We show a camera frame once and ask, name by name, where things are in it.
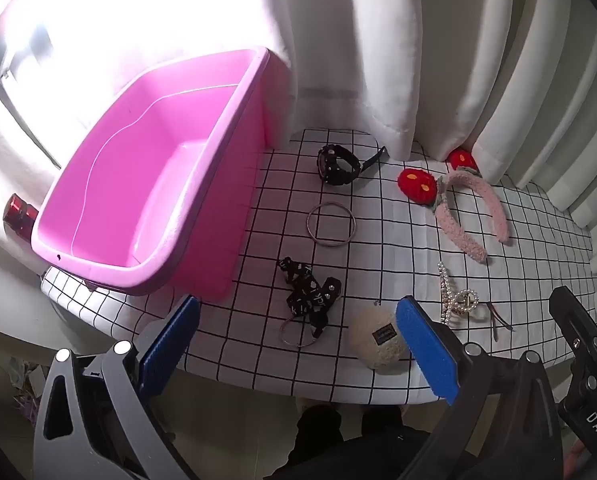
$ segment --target red strawberry plush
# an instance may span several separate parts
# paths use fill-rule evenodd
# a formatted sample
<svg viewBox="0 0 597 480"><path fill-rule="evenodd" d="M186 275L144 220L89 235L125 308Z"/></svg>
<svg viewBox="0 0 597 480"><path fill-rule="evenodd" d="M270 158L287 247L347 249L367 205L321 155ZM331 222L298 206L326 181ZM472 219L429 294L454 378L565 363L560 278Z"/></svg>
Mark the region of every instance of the red strawberry plush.
<svg viewBox="0 0 597 480"><path fill-rule="evenodd" d="M449 154L447 161L454 170L462 166L478 171L478 166L476 165L476 161L473 160L472 154L464 148L456 148L456 150Z"/></svg>
<svg viewBox="0 0 597 480"><path fill-rule="evenodd" d="M436 202L436 180L427 171L405 168L398 176L398 187L417 204L434 205Z"/></svg>

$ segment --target blue gripper pad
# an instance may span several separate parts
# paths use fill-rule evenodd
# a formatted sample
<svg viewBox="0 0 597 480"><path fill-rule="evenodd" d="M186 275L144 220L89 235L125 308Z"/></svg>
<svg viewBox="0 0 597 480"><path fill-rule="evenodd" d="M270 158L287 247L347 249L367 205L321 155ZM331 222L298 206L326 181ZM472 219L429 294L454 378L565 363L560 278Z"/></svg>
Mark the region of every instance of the blue gripper pad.
<svg viewBox="0 0 597 480"><path fill-rule="evenodd" d="M456 362L408 298L396 306L396 326L434 394L451 405L458 395Z"/></svg>
<svg viewBox="0 0 597 480"><path fill-rule="evenodd" d="M141 359L136 389L139 399L147 400L163 393L199 322L200 303L188 296Z"/></svg>

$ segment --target table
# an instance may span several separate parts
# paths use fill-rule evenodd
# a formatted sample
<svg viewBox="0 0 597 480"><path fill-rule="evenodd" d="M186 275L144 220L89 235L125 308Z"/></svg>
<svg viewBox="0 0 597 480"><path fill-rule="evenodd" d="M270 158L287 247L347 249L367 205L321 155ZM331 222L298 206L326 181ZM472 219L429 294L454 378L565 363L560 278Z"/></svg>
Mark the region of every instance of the table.
<svg viewBox="0 0 597 480"><path fill-rule="evenodd" d="M507 246L492 235L491 217L478 195L471 190L449 193L460 224L488 250L485 266L459 251L437 228L432 212L410 203L395 182L405 166L438 176L447 173L446 163L427 158L415 144L408 162L386 160L350 186L330 187L320 181L315 163L326 142L347 147L361 161L377 150L376 140L363 132L305 130L286 150L263 156L233 291L219 303L202 305L200 327L179 367L245 388L313 399L361 404L436 400L411 357L388 373L373 372L354 357L346 335L358 309L375 304L394 308L407 294L438 320L439 260L457 289L475 289L514 326L514 332L499 326L499 340L494 341L482 306L453 324L461 341L475 341L493 355L512 358L534 349L546 366L571 356L549 316L548 299L553 288L567 285L596 318L591 237L553 208L543 190L534 184L516 189L507 176L495 187L509 219L512 240ZM322 247L307 237L307 212L328 201L351 208L357 218L348 246ZM319 238L347 238L350 222L343 211L323 208L314 222L316 218ZM312 263L321 283L334 276L343 284L330 325L314 345L300 350L288 348L278 337L280 324L290 315L289 287L275 265L285 256ZM148 322L165 317L183 294L171 286L144 297L104 288L90 292L82 280L54 267L44 275L42 291L116 339L132 339ZM291 322L287 338L300 339L305 330L302 323Z"/></svg>

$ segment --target cream plush ball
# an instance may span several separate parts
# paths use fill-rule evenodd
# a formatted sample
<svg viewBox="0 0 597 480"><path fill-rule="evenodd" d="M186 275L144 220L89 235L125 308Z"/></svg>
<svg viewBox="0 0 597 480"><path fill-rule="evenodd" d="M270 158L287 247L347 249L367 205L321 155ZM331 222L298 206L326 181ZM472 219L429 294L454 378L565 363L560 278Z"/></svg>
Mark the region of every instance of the cream plush ball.
<svg viewBox="0 0 597 480"><path fill-rule="evenodd" d="M364 308L351 320L347 336L358 359L372 370L389 367L407 351L405 339L396 326L395 308L379 305Z"/></svg>

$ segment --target person's leg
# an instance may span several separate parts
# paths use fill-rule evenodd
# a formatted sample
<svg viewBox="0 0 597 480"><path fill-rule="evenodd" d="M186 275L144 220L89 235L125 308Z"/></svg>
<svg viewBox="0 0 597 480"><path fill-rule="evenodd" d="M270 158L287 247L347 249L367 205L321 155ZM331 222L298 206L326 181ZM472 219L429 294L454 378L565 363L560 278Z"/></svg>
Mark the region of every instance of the person's leg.
<svg viewBox="0 0 597 480"><path fill-rule="evenodd" d="M305 462L343 442L341 415L328 404L307 408L296 426L294 449L281 469Z"/></svg>
<svg viewBox="0 0 597 480"><path fill-rule="evenodd" d="M403 415L399 406L371 406L363 413L360 433L367 436L390 428L402 427Z"/></svg>

